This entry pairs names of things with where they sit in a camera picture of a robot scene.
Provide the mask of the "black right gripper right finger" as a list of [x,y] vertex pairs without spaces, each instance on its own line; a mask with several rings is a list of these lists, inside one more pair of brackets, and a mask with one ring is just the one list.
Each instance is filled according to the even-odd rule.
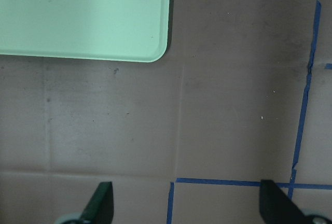
[[259,213],[267,224],[331,223],[321,215],[305,215],[272,180],[261,180]]

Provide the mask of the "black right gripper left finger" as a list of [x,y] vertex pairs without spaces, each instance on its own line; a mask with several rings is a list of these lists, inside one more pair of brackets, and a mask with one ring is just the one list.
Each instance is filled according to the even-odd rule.
[[112,223],[114,217],[113,184],[101,182],[78,219],[78,223]]

